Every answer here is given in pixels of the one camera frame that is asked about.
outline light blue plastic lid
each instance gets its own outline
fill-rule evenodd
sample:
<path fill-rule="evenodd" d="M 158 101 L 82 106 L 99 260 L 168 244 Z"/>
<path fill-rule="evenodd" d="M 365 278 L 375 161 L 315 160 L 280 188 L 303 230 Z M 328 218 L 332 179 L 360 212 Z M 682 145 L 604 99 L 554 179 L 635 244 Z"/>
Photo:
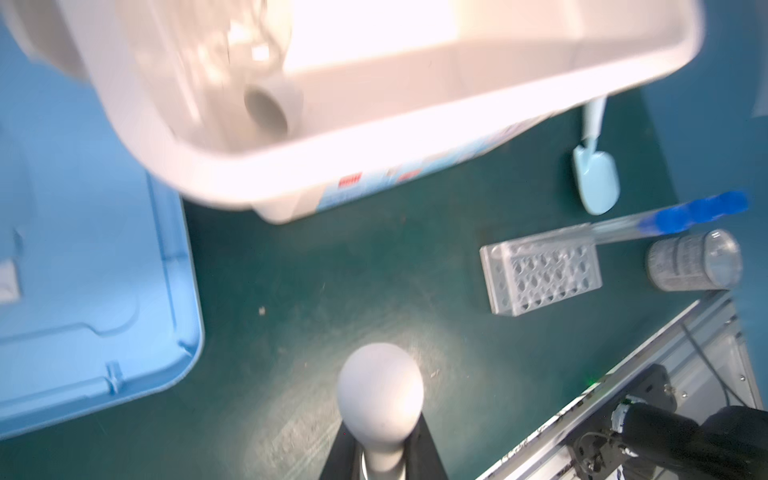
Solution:
<path fill-rule="evenodd" d="M 734 190 L 717 196 L 726 215 L 740 214 L 750 208 L 750 201 L 742 191 Z"/>
<path fill-rule="evenodd" d="M 204 331 L 178 194 L 2 25 L 0 63 L 0 264 L 21 290 L 0 304 L 3 439 L 172 386 Z"/>
<path fill-rule="evenodd" d="M 671 235 L 688 230 L 694 222 L 687 209 L 669 207 L 643 219 L 637 228 L 653 235 Z"/>

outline white ball knob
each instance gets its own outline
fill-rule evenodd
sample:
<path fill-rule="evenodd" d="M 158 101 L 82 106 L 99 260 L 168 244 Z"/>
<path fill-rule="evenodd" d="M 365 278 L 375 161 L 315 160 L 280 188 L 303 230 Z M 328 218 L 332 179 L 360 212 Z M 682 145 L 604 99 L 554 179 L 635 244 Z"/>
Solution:
<path fill-rule="evenodd" d="M 344 424 L 362 445 L 367 471 L 402 467 L 403 443 L 424 404 L 424 382 L 413 358 L 391 343 L 361 347 L 341 368 L 336 395 Z"/>

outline red label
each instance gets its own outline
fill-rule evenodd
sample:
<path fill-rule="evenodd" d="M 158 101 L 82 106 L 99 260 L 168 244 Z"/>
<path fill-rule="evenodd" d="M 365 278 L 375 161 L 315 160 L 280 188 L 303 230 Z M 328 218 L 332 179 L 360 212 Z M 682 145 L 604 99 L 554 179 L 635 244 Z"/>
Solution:
<path fill-rule="evenodd" d="M 342 177 L 342 179 L 339 180 L 339 188 L 350 187 L 356 184 L 357 182 L 359 182 L 361 177 L 362 177 L 362 172 L 360 172 L 359 174 Z"/>
<path fill-rule="evenodd" d="M 398 182 L 404 182 L 406 180 L 411 180 L 416 175 L 422 173 L 422 169 L 419 168 L 418 170 L 410 171 L 407 174 L 402 174 L 399 177 L 397 177 Z"/>

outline black cable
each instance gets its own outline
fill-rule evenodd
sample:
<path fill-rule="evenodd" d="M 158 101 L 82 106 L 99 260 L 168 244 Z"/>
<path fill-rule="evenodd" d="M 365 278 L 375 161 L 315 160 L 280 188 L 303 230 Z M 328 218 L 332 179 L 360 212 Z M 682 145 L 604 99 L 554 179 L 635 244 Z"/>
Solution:
<path fill-rule="evenodd" d="M 715 367 L 712 366 L 712 363 L 707 358 L 706 355 L 704 355 L 704 351 L 701 349 L 701 346 L 696 343 L 696 340 L 694 340 L 694 336 L 690 334 L 690 330 L 683 324 L 680 323 L 680 327 L 683 329 L 683 332 L 685 333 L 685 336 L 688 337 L 688 341 L 690 341 L 690 344 L 694 346 L 694 350 L 696 350 L 696 353 L 701 357 L 701 359 L 704 361 L 704 364 L 707 366 L 707 368 L 712 372 L 712 375 L 715 376 L 717 381 L 720 383 L 720 388 L 723 389 L 723 394 L 725 395 L 725 403 L 726 405 L 730 406 L 730 397 L 728 396 L 728 393 L 730 392 L 731 395 L 733 395 L 736 400 L 739 401 L 743 406 L 746 406 L 746 403 L 739 397 L 736 392 L 731 389 L 727 383 L 723 380 L 723 378 L 720 376 L 719 373 L 715 370 Z"/>

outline green table surface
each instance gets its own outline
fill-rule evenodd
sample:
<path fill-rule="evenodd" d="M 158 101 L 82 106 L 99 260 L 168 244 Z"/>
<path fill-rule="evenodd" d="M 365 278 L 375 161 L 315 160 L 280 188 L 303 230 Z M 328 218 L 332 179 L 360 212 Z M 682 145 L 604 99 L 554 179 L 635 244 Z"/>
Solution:
<path fill-rule="evenodd" d="M 339 427 L 339 369 L 384 341 L 422 370 L 450 478 L 474 479 L 697 298 L 655 290 L 639 240 L 598 247 L 599 290 L 491 314 L 479 247 L 595 219 L 571 174 L 580 129 L 569 111 L 483 157 L 283 226 L 187 205 L 198 364 L 165 392 L 0 443 L 0 478 L 315 479 Z M 639 91 L 608 101 L 600 149 L 621 178 L 604 218 L 675 203 Z"/>

